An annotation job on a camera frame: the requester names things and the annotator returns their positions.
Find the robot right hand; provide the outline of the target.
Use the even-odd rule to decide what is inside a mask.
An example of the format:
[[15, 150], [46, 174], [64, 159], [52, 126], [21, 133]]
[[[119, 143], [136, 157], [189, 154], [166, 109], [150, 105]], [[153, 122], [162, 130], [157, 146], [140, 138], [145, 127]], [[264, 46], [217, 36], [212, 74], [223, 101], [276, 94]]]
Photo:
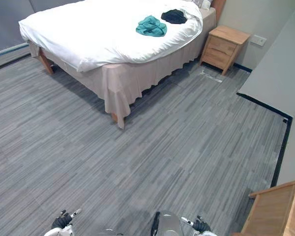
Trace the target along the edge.
[[199, 215], [197, 215], [197, 218], [195, 221], [191, 221], [187, 219], [186, 217], [181, 217], [181, 221], [190, 227], [192, 227], [195, 231], [198, 231], [200, 233], [203, 233], [205, 231], [211, 231], [211, 228], [207, 222], [203, 220], [203, 218]]

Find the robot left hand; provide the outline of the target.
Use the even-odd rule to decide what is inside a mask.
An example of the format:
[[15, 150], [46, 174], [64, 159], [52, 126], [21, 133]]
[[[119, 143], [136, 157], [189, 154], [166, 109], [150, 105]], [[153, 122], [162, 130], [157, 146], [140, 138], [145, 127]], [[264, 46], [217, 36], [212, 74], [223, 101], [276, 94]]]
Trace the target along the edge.
[[76, 217], [78, 214], [80, 214], [82, 212], [82, 209], [79, 208], [76, 211], [74, 211], [73, 213], [68, 213], [66, 212], [66, 210], [62, 210], [60, 212], [60, 216], [57, 217], [51, 226], [51, 229], [55, 229], [55, 228], [60, 228], [60, 229], [64, 229], [66, 226], [68, 226], [70, 224], [70, 222], [72, 221], [72, 219], [74, 217]]

